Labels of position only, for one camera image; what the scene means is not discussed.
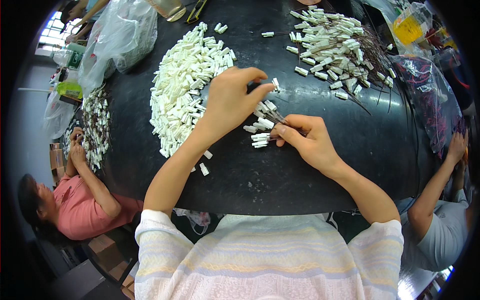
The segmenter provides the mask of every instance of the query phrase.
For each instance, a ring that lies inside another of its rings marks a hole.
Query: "pastel striped sweater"
[[[137,300],[395,299],[401,225],[373,223],[348,245],[322,215],[225,216],[192,244],[142,212]]]

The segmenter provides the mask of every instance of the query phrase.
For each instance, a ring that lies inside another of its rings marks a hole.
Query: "white pipe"
[[[38,88],[28,88],[28,87],[19,87],[18,88],[19,91],[29,91],[29,92],[43,92],[43,93],[51,93],[53,91],[49,91],[49,90],[41,90],[41,89],[38,89]]]

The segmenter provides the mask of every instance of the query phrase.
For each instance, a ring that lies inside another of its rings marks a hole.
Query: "pink shirt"
[[[121,205],[120,214],[112,218],[95,201],[80,175],[71,178],[66,173],[53,195],[56,202],[61,202],[57,228],[71,240],[93,238],[130,223],[133,216],[142,211],[144,206],[143,201],[112,194]]]

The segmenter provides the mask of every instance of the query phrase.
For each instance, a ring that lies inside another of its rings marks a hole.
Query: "pile of white connectors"
[[[223,33],[227,26],[220,26],[216,31]],[[199,90],[237,60],[233,50],[223,48],[222,40],[204,37],[205,31],[207,24],[200,22],[187,32],[166,52],[154,73],[150,124],[154,127],[152,134],[158,134],[160,153],[165,158],[177,151],[203,117],[205,107]],[[207,151],[205,156],[210,159],[211,153]],[[208,174],[206,167],[202,171]]]
[[[307,11],[298,12],[290,11],[290,14],[302,20],[301,23],[295,25],[295,29],[301,32],[289,34],[293,43],[301,43],[305,49],[301,52],[297,47],[287,46],[287,50],[294,53],[300,53],[300,59],[311,65],[309,70],[301,67],[295,67],[295,72],[307,76],[309,73],[314,76],[327,80],[329,77],[333,84],[330,89],[335,90],[345,87],[358,95],[362,87],[357,83],[361,83],[365,87],[370,87],[368,81],[369,71],[374,67],[371,62],[363,58],[364,51],[361,49],[361,42],[357,40],[358,36],[364,35],[361,22],[355,18],[349,18],[343,14],[325,13],[323,9],[318,9],[316,5],[308,7]],[[274,32],[262,33],[264,37],[271,37]],[[345,54],[354,55],[355,59],[346,57]],[[393,79],[396,74],[389,69],[390,76],[378,77],[383,80],[384,84],[393,87]],[[348,94],[343,92],[335,92],[335,96],[346,100]]]
[[[94,89],[82,103],[84,136],[82,146],[93,172],[101,169],[103,154],[110,141],[110,112],[105,85]]]

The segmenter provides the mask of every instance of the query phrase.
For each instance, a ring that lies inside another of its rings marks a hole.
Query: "black hair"
[[[18,202],[25,221],[32,226],[38,238],[48,240],[58,247],[78,245],[79,241],[67,238],[54,224],[40,219],[37,210],[43,204],[43,200],[38,195],[35,179],[30,174],[25,174],[20,179],[18,184]]]
[[[75,7],[75,5],[77,5],[77,3],[78,1],[69,1],[63,7],[63,9],[60,10],[61,11],[60,21],[64,24],[63,29],[60,31],[60,33],[65,31],[65,29],[67,28],[67,19],[70,17],[69,11],[71,11]]]

